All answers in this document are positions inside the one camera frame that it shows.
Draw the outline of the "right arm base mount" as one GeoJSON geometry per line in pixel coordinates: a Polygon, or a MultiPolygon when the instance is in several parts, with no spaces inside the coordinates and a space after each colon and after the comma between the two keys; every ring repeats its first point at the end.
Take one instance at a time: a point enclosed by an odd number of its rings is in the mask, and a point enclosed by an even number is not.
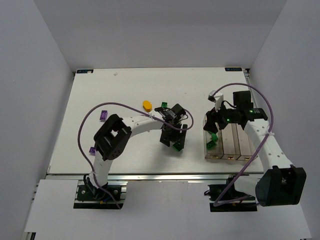
{"type": "Polygon", "coordinates": [[[227,193],[221,198],[220,202],[233,200],[231,203],[214,206],[214,201],[222,193],[226,184],[210,184],[208,189],[203,193],[204,196],[209,197],[210,212],[212,213],[227,213],[227,212],[257,212],[257,203],[255,197],[248,197],[246,199],[235,200],[246,196],[245,193],[236,191],[231,187],[227,193]]]}

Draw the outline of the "green lego brick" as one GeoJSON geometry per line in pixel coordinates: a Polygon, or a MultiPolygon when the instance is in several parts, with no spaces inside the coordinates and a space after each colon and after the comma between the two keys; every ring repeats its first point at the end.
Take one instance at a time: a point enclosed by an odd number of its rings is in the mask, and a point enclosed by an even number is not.
{"type": "Polygon", "coordinates": [[[212,149],[212,148],[214,148],[216,146],[217,146],[217,143],[215,141],[213,141],[213,140],[211,140],[211,141],[206,143],[206,149],[207,150],[210,150],[210,149],[212,149]]]}
{"type": "Polygon", "coordinates": [[[183,150],[183,147],[180,145],[180,143],[178,142],[175,142],[173,145],[172,145],[172,148],[177,151],[177,152],[180,152],[183,150]]]}
{"type": "Polygon", "coordinates": [[[212,133],[212,134],[211,134],[211,139],[212,139],[212,141],[214,141],[214,142],[217,142],[217,141],[219,140],[218,136],[217,136],[215,133],[212,133]]]}

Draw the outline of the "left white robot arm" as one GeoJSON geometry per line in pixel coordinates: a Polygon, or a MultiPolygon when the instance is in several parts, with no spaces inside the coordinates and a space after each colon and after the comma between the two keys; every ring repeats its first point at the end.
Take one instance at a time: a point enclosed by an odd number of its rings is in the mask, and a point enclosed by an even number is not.
{"type": "Polygon", "coordinates": [[[187,111],[180,105],[157,107],[150,113],[119,117],[112,114],[94,135],[96,150],[92,173],[89,180],[95,188],[108,184],[108,174],[113,160],[124,151],[130,138],[145,132],[160,130],[159,142],[180,151],[184,148],[188,126],[182,124],[187,111]]]}

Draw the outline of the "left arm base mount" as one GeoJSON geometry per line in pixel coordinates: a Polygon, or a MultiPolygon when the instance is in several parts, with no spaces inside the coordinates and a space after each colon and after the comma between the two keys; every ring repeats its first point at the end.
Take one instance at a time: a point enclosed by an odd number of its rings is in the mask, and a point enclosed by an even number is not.
{"type": "Polygon", "coordinates": [[[73,203],[74,209],[94,209],[94,210],[120,210],[125,201],[124,188],[121,185],[108,185],[106,189],[112,194],[112,197],[105,191],[98,190],[97,196],[89,190],[85,184],[80,184],[77,187],[75,199],[73,203]]]}

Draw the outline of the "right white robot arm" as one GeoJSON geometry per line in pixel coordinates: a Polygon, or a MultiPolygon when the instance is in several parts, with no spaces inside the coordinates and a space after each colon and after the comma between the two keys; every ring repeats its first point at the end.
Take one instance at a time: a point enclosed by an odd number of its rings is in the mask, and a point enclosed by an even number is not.
{"type": "Polygon", "coordinates": [[[203,129],[216,134],[229,124],[240,125],[255,148],[250,160],[259,158],[263,167],[261,178],[244,175],[241,170],[228,180],[222,194],[243,193],[245,198],[256,198],[263,207],[297,205],[307,174],[286,157],[271,131],[271,120],[262,108],[254,107],[250,91],[234,92],[231,108],[225,107],[221,92],[213,90],[208,100],[214,103],[214,108],[206,113],[203,129]]]}

